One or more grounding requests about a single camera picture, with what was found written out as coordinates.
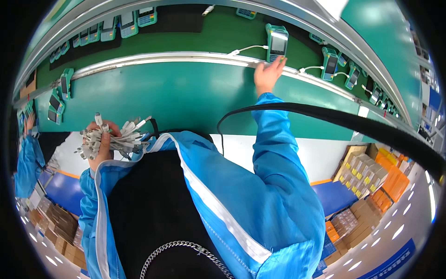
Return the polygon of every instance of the bundle of white cables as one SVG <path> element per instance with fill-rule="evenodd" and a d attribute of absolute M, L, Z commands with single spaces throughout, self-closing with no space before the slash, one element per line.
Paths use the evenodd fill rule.
<path fill-rule="evenodd" d="M 148 144 L 148 142 L 141 142 L 137 139 L 142 138 L 143 133 L 141 133 L 140 128 L 149 120 L 151 117 L 146 118 L 143 121 L 135 124 L 136 121 L 127 121 L 121 129 L 121 137 L 116 137 L 110 135 L 110 150 L 117 150 L 119 153 L 129 160 L 131 160 L 128 155 L 131 152 L 139 153 L 143 145 Z M 97 112 L 95 114 L 96 124 L 99 129 L 94 130 L 82 130 L 80 134 L 84 137 L 85 142 L 77 148 L 74 153 L 80 153 L 82 159 L 94 160 L 99 153 L 99 147 L 101 146 L 102 133 L 111 132 L 108 124 L 102 123 L 101 115 Z"/>

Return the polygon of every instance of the blue banner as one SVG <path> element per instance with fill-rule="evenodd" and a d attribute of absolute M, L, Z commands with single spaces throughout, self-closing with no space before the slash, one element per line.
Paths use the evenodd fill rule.
<path fill-rule="evenodd" d="M 396 252 L 390 259 L 385 261 L 379 267 L 362 275 L 358 279 L 384 279 L 404 265 L 415 253 L 415 243 L 412 239 Z"/>

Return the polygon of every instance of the chain link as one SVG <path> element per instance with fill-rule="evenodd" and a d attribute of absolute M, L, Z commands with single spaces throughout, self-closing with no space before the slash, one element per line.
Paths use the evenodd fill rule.
<path fill-rule="evenodd" d="M 198 252 L 197 255 L 203 254 L 208 259 L 210 259 L 226 275 L 227 278 L 235 279 L 232 276 L 231 272 L 225 267 L 225 265 L 221 261 L 219 261 L 217 259 L 217 257 L 215 257 L 213 254 L 211 254 L 208 249 L 202 247 L 199 244 L 189 242 L 189 241 L 183 241 L 183 240 L 171 241 L 169 243 L 161 245 L 155 251 L 153 251 L 150 254 L 150 256 L 147 258 L 147 260 L 145 261 L 145 263 L 142 267 L 140 279 L 145 279 L 145 273 L 146 273 L 147 269 L 149 268 L 150 263 L 153 261 L 153 259 L 158 254 L 160 254 L 162 251 L 164 251 L 170 247 L 174 247 L 174 246 L 186 246 L 186 247 L 190 247 L 190 248 L 194 249 L 195 251 Z"/>

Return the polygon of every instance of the blue jacket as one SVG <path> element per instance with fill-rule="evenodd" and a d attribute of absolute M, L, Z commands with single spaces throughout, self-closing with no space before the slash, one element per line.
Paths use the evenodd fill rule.
<path fill-rule="evenodd" d="M 41 167 L 44 166 L 45 161 L 39 142 L 28 132 L 22 140 L 17 173 L 14 174 L 16 197 L 28 198 L 31 195 L 40 176 Z"/>
<path fill-rule="evenodd" d="M 276 102 L 283 101 L 265 93 L 258 104 Z M 273 110 L 252 113 L 258 124 L 253 146 L 255 174 L 228 161 L 214 144 L 188 131 L 164 133 L 144 152 L 178 151 L 195 207 L 237 279 L 309 278 L 321 259 L 324 212 L 297 156 L 287 115 Z M 81 200 L 79 224 L 91 278 L 125 278 L 107 196 L 135 163 L 107 160 L 98 166 L 94 179 L 89 170 L 81 175 L 86 196 Z"/>

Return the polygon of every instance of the elastic cuff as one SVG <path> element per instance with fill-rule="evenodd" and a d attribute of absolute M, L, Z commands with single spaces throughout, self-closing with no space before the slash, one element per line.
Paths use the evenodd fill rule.
<path fill-rule="evenodd" d="M 95 174 L 96 174 L 96 172 L 90 168 L 90 177 L 92 179 L 95 179 Z"/>

